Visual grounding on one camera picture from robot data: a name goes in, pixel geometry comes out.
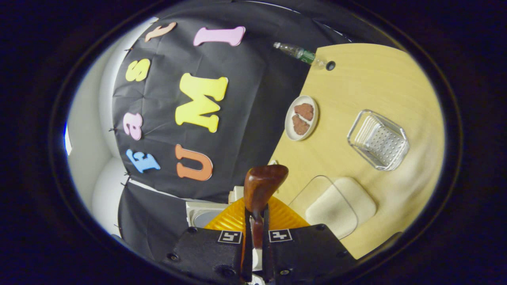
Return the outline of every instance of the tabletop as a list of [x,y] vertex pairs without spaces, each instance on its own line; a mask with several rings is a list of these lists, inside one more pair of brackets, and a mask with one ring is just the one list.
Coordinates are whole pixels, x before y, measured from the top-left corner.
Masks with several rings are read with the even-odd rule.
[[[404,51],[373,44],[317,49],[333,70],[312,67],[300,95],[319,108],[314,132],[291,141],[284,133],[270,160],[289,168],[275,197],[289,204],[317,175],[352,177],[377,205],[376,214],[341,242],[355,258],[405,230],[422,211],[438,182],[445,147],[438,97],[418,64]],[[379,171],[347,142],[358,113],[371,109],[399,124],[410,149],[393,171]]]

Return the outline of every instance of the plastic water bottle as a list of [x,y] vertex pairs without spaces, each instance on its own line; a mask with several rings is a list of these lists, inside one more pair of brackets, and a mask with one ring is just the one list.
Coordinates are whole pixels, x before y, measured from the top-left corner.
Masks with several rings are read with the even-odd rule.
[[312,64],[315,59],[315,54],[313,52],[307,51],[304,48],[290,45],[290,44],[281,44],[276,42],[273,44],[273,47],[279,49],[285,54],[288,54],[294,58],[299,59],[300,61],[304,61],[307,64]]

